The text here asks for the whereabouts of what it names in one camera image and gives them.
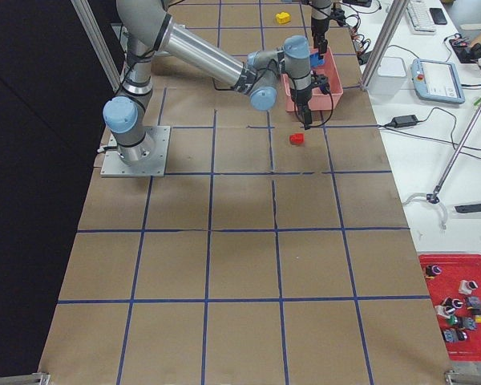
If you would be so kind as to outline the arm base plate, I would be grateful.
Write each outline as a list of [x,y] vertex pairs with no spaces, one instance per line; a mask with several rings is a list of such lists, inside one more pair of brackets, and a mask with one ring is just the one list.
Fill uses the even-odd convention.
[[170,142],[170,126],[145,126],[142,143],[133,148],[121,147],[109,135],[108,149],[101,167],[102,177],[162,177],[165,174]]

